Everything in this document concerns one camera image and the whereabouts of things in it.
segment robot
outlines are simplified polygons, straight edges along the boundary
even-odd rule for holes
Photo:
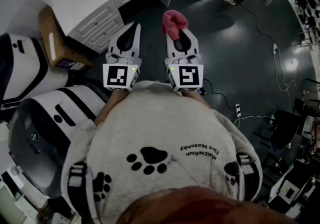
[[[106,64],[103,64],[103,85],[109,90],[131,91],[140,73],[141,25],[130,23],[111,39]],[[168,58],[164,61],[173,91],[194,91],[202,87],[204,66],[201,64],[198,40],[188,30],[179,30],[179,40],[166,34]]]

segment pink cloth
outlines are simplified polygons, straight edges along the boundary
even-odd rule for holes
[[[170,38],[175,40],[180,39],[179,29],[188,28],[188,21],[183,14],[177,10],[168,10],[164,12],[162,17],[162,31],[168,33]]]

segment black paw print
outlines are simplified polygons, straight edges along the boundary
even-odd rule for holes
[[[239,184],[239,168],[237,162],[229,162],[224,166],[224,170],[226,172],[226,179],[231,183],[231,185],[235,185],[235,183]]]
[[[144,147],[140,150],[143,159],[145,160],[146,163],[148,164],[156,164],[160,163],[163,160],[165,160],[168,156],[168,153],[162,150],[158,150],[154,147]],[[137,159],[137,156],[135,154],[129,155],[127,158],[128,162],[135,162]],[[139,170],[142,167],[141,162],[135,162],[132,166],[132,170]],[[148,165],[143,169],[144,174],[150,175],[151,173],[154,172],[155,167],[153,165]],[[167,165],[164,163],[159,164],[159,166],[156,168],[158,173],[165,173],[167,170]]]
[[[111,181],[111,177],[108,174],[105,175],[103,172],[99,172],[97,174],[97,177],[92,182],[94,187],[93,198],[96,202],[105,199],[104,192],[108,193],[110,191],[110,186],[108,183],[111,183]]]

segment gray floor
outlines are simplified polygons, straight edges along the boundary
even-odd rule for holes
[[[301,98],[302,90],[316,90],[315,84],[304,82],[305,78],[315,79],[309,49],[293,47],[301,42],[297,34],[300,26],[294,12],[287,0],[273,0],[267,8],[263,0],[245,0],[242,4],[258,18],[259,30],[277,42],[286,83],[293,78],[295,61],[299,62],[296,86],[291,85],[289,89],[293,106],[295,97]],[[288,94],[281,92],[276,82],[273,42],[257,32],[251,14],[240,5],[231,6],[222,0],[171,0],[169,9],[180,11],[187,18],[188,28],[199,42],[204,77],[212,82],[215,92],[226,95],[231,108],[235,103],[240,104],[241,117],[270,116],[274,110],[290,111]],[[168,79],[163,66],[167,56],[166,41],[161,32],[162,15],[166,10],[159,0],[133,0],[120,10],[125,23],[133,20],[141,23],[140,57],[143,63],[140,80]],[[95,68],[88,76],[102,81],[104,56],[95,62]],[[276,64],[279,84],[285,89],[278,57]],[[207,91],[204,98],[232,119],[235,113],[226,107],[225,100],[211,94],[209,83],[205,81],[203,85]],[[269,149],[252,133],[261,132],[266,121],[249,118],[240,122],[240,131],[253,144],[262,161]]]

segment pink towel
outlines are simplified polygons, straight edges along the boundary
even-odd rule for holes
[[[177,10],[168,10],[163,14],[162,31],[167,32],[174,41],[180,39],[179,29],[185,28],[188,28],[188,21]]]

